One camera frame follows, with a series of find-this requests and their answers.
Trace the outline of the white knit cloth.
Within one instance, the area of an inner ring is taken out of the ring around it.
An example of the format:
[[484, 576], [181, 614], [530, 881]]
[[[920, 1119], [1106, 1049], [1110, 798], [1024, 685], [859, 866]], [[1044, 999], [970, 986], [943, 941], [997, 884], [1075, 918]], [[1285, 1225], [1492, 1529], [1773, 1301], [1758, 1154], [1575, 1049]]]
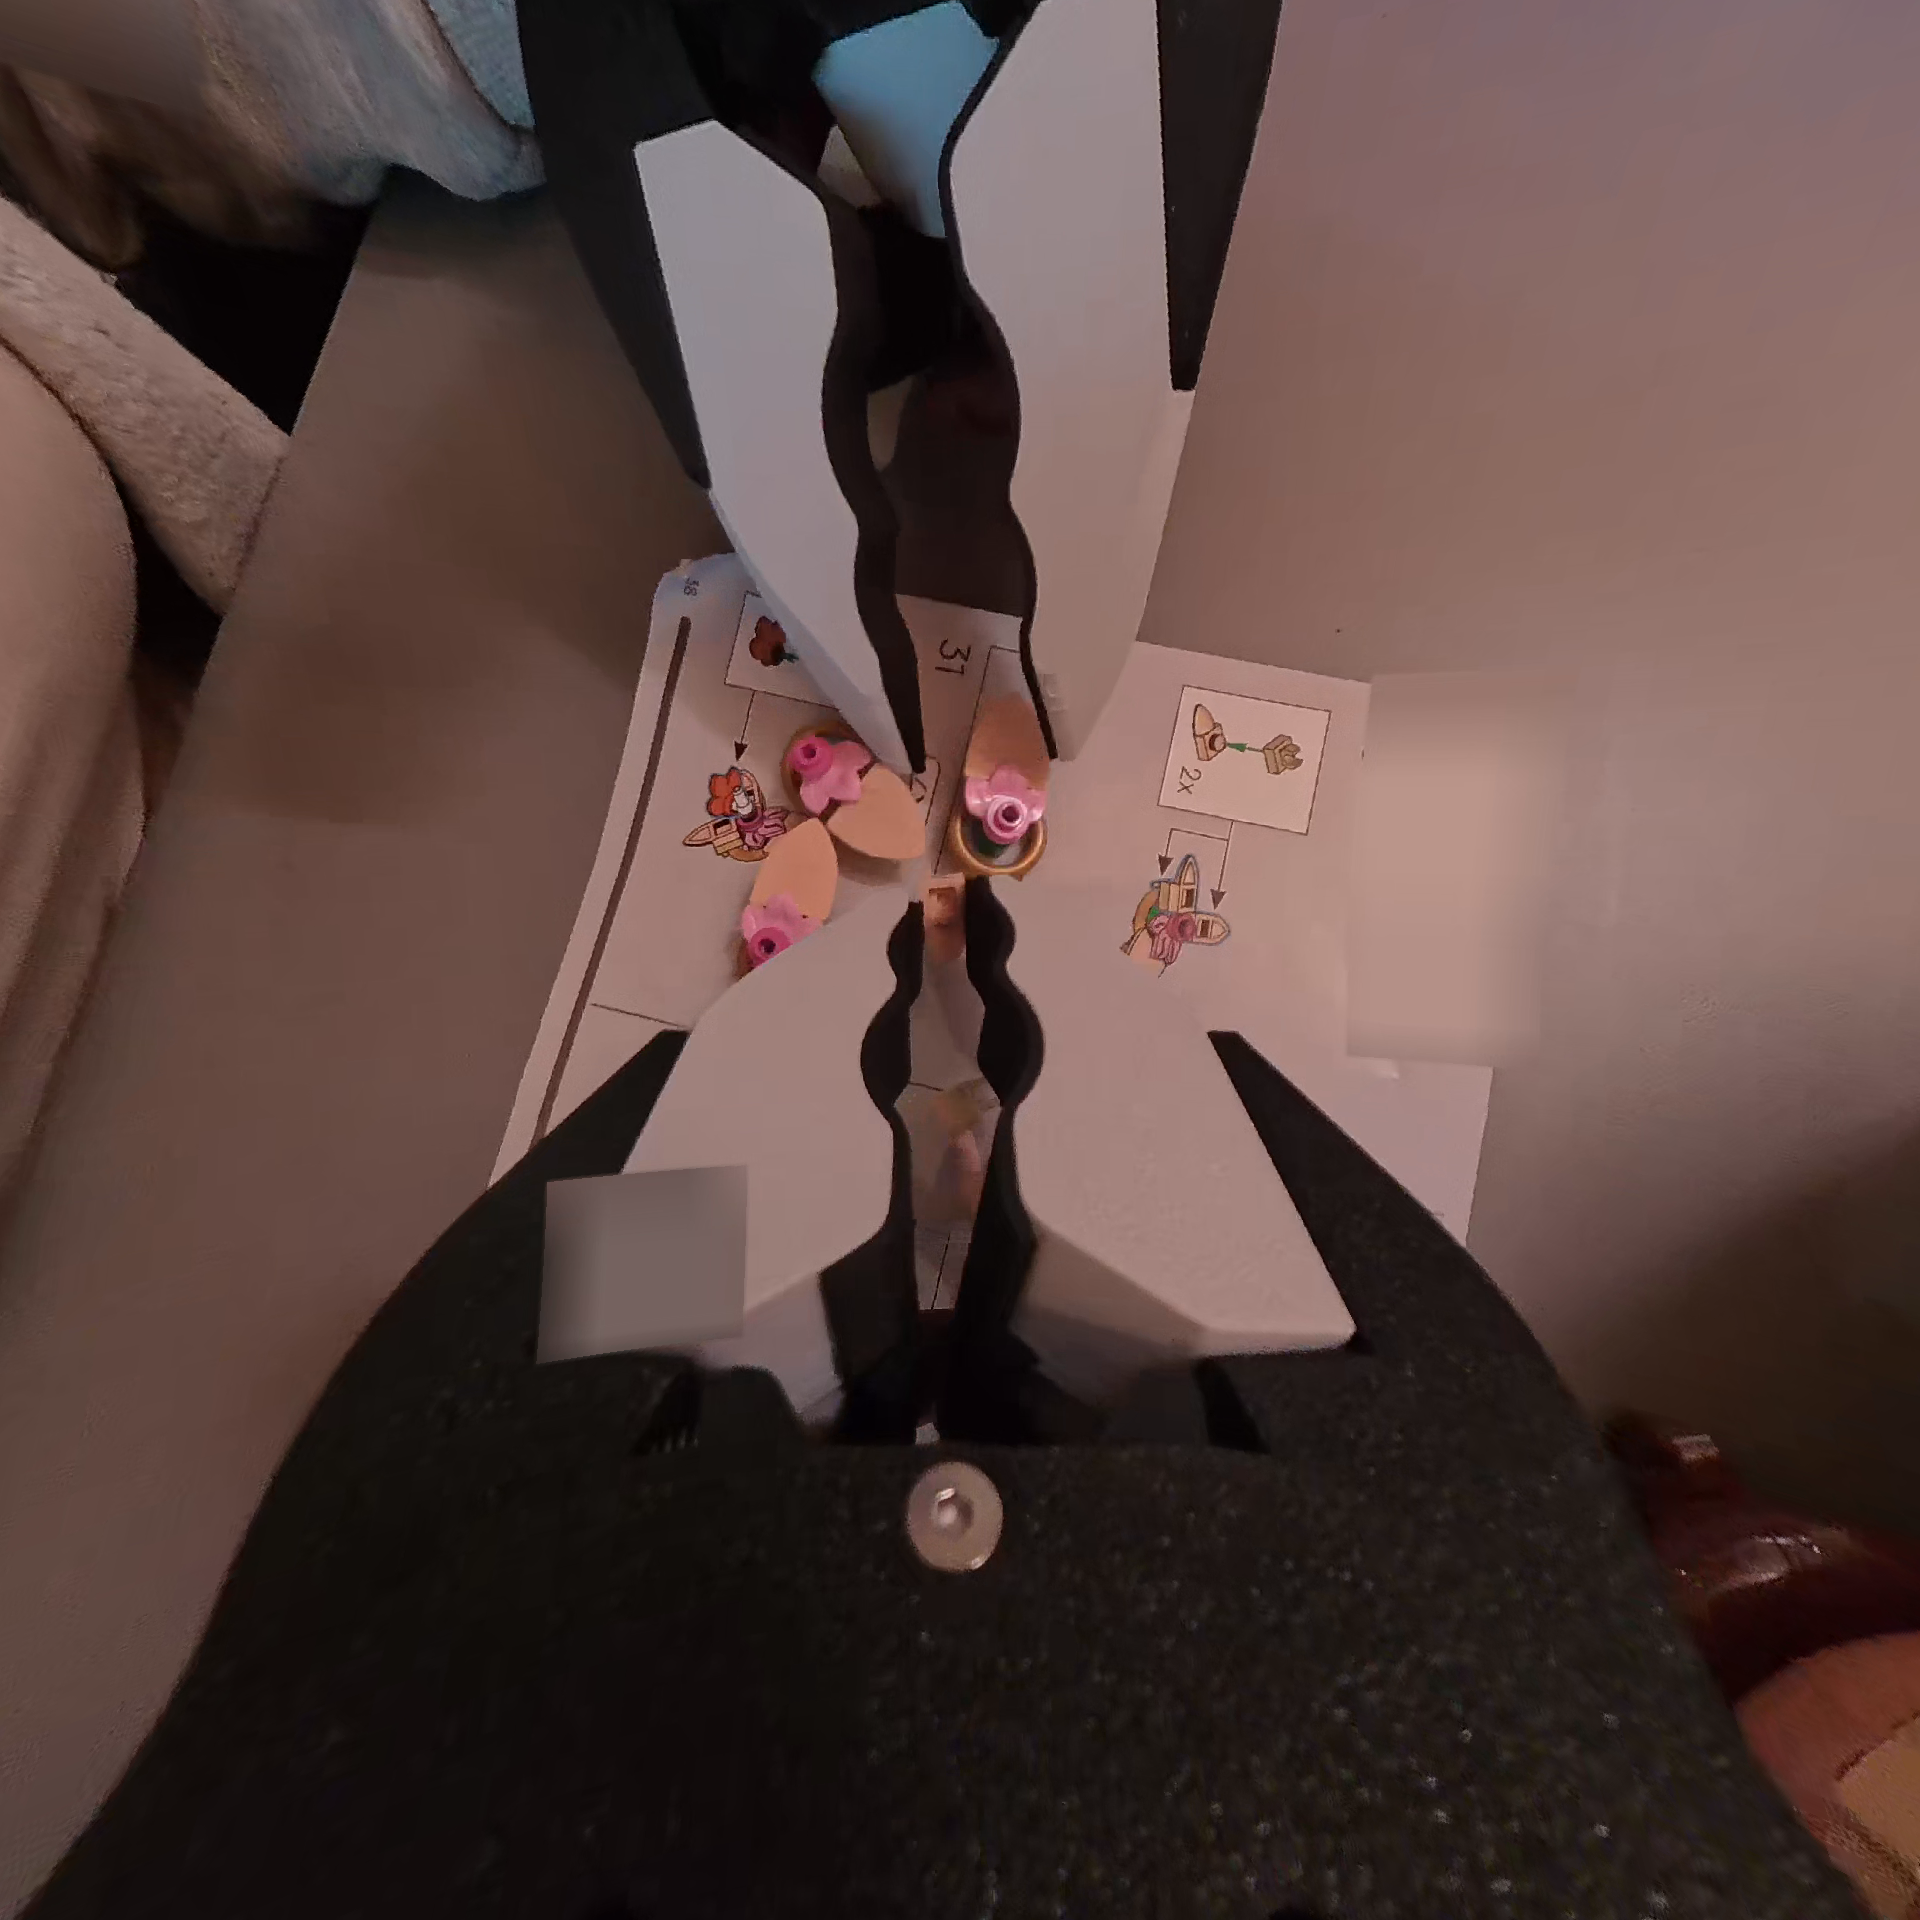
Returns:
[[544, 165], [515, 1], [195, 5], [207, 105], [294, 191], [370, 202], [386, 174], [466, 200]]

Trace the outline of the beige fluffy blanket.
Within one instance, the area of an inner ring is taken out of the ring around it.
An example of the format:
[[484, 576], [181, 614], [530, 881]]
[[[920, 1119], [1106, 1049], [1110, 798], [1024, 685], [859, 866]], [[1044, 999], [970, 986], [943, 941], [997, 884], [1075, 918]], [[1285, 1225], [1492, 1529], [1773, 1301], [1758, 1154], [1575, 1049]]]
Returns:
[[226, 613], [288, 433], [12, 200], [2, 345], [96, 445], [192, 593]]

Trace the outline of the white instruction booklet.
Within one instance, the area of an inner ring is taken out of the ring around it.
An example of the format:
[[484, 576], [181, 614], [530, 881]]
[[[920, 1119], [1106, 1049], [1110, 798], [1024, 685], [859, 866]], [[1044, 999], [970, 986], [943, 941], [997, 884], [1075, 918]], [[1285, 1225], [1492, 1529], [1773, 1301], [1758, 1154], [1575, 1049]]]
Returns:
[[[853, 1361], [828, 1401], [903, 1358], [926, 1308], [952, 1311], [976, 1220], [976, 1208], [943, 1214], [931, 1190], [933, 1097], [986, 1078], [982, 1009], [964, 956], [927, 965], [920, 893], [963, 876], [946, 836], [973, 720], [1024, 682], [1008, 614], [931, 601], [904, 613], [927, 695], [927, 761], [903, 777], [924, 806], [926, 854], [878, 861], [834, 841], [828, 924], [866, 895], [903, 895], [909, 928], [890, 943], [899, 986], [861, 1046], [868, 1089], [894, 1124], [894, 1205], [875, 1238], [828, 1269], [831, 1350]], [[1348, 1036], [1366, 720], [1366, 687], [1350, 679], [1143, 642], [1093, 742], [1050, 773], [1047, 850], [1020, 877], [1098, 909], [1106, 943], [1207, 1029], [1354, 1320], [1357, 1256], [1335, 1252], [1335, 1231], [1382, 1212], [1405, 1216], [1419, 1245], [1466, 1241], [1492, 1080], [1484, 1065], [1364, 1057]], [[608, 826], [495, 1169], [646, 1042], [664, 1080], [691, 1029], [750, 974], [739, 916], [768, 846], [807, 817], [782, 768], [804, 728], [853, 732], [744, 566], [716, 557], [670, 572]], [[614, 1137], [600, 1173], [562, 1173], [534, 1208], [544, 1360], [654, 1350], [710, 1367], [634, 1330], [639, 1254], [662, 1238], [618, 1186], [646, 1119]]]

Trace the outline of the tan petal with pink flower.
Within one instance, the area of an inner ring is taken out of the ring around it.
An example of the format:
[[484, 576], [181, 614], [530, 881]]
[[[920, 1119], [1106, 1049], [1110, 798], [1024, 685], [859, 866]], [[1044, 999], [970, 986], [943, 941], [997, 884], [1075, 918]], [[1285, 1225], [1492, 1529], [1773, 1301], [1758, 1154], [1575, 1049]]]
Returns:
[[818, 817], [804, 817], [778, 836], [759, 864], [739, 916], [740, 969], [759, 969], [820, 929], [834, 892], [834, 841]]
[[1028, 876], [1047, 850], [1050, 746], [1021, 693], [988, 698], [966, 740], [946, 854], [966, 877]]
[[908, 777], [844, 727], [808, 727], [788, 738], [782, 768], [802, 812], [851, 853], [878, 861], [926, 854], [927, 822]]

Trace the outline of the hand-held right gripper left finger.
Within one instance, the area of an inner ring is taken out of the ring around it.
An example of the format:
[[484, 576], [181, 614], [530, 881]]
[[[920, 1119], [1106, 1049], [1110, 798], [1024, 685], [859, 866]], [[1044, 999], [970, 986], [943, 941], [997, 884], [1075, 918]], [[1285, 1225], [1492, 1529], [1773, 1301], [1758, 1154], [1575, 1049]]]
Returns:
[[861, 1046], [899, 986], [909, 900], [866, 895], [740, 977], [688, 1032], [619, 1192], [660, 1233], [638, 1263], [636, 1332], [759, 1367], [798, 1408], [837, 1393], [828, 1269], [894, 1205], [895, 1135]]

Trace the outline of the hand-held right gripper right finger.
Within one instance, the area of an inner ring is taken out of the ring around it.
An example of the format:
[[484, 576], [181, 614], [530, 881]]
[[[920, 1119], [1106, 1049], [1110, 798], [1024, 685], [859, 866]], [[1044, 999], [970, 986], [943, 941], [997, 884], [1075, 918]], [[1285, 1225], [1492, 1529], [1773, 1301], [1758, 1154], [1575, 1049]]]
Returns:
[[1355, 1335], [1210, 1031], [1036, 880], [971, 880], [976, 1061], [998, 1101], [950, 1311], [955, 1393], [1110, 1408], [1195, 1360]]

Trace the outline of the grey desk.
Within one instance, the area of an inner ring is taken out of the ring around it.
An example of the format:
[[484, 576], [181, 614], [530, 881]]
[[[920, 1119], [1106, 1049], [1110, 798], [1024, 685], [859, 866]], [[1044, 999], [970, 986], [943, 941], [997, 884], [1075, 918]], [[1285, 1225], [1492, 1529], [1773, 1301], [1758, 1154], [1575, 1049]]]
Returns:
[[[487, 1186], [722, 541], [546, 202], [398, 181], [6, 1217], [5, 1912]], [[1143, 634], [1568, 698], [1471, 1252], [1912, 1527], [1915, 7], [1287, 5]]]

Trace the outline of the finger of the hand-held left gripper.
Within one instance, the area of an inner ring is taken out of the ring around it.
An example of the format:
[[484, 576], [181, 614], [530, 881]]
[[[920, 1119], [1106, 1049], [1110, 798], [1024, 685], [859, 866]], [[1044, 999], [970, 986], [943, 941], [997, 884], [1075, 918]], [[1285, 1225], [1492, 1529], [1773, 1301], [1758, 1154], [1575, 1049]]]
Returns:
[[634, 162], [716, 514], [822, 697], [918, 773], [920, 671], [868, 432], [868, 237], [714, 119], [645, 137]]
[[941, 188], [1012, 362], [1024, 661], [1072, 759], [1138, 637], [1194, 407], [1170, 381], [1157, 5], [1037, 5], [952, 122]]

